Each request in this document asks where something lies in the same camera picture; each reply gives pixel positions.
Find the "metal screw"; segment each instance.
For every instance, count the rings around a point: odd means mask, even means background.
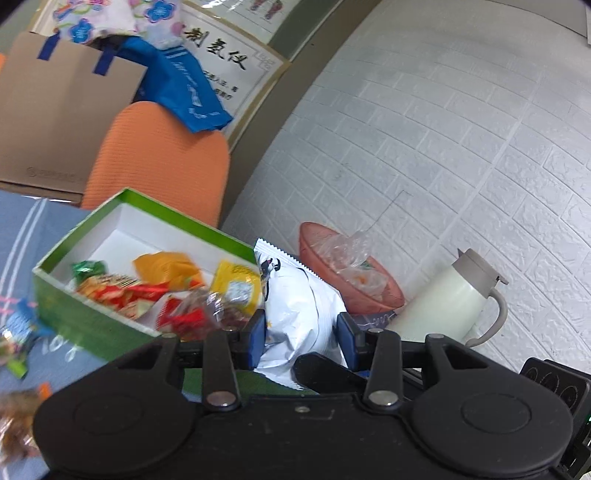
[[[229,407],[236,402],[236,395],[232,392],[221,390],[210,393],[206,400],[207,403],[214,407]]]
[[[398,401],[398,395],[390,390],[376,390],[369,394],[369,401],[380,407],[389,407]]]

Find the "black device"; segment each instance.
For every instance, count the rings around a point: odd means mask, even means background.
[[[41,405],[46,480],[569,478],[573,419],[554,393],[443,335],[351,328],[369,378],[311,353],[294,375],[332,393],[248,401],[227,332],[160,337]],[[201,403],[182,395],[183,367],[203,368]],[[421,368],[423,384],[404,368]]]
[[[573,433],[561,460],[569,475],[579,480],[591,469],[591,375],[552,360],[529,358],[521,375],[561,398],[573,416]]]

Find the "white brick wall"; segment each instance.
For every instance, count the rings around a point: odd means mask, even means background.
[[[510,281],[498,287],[507,324],[480,351],[513,369],[538,356],[591,372],[591,67],[573,53],[576,34],[518,10],[511,30],[508,8],[384,0],[306,93],[223,227],[289,252],[305,220],[369,229],[409,299],[458,248],[474,248]],[[548,35],[552,48],[538,48]]]

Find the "green box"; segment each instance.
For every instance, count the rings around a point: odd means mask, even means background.
[[[158,251],[187,253],[211,282],[220,260],[257,270],[249,245],[177,210],[125,189],[98,207],[70,231],[33,269],[40,319],[75,345],[111,361],[159,335],[153,327],[155,306],[134,322],[74,290],[70,265],[104,260],[110,273],[137,276],[132,261]],[[244,396],[287,394],[282,387],[254,372],[236,373]],[[201,370],[187,370],[185,390],[199,393]]]

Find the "jug lid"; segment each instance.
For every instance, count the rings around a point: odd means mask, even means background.
[[[453,263],[453,268],[484,298],[489,296],[498,281],[509,284],[503,275],[473,249],[469,248],[465,252],[458,249],[458,253],[460,257]]]

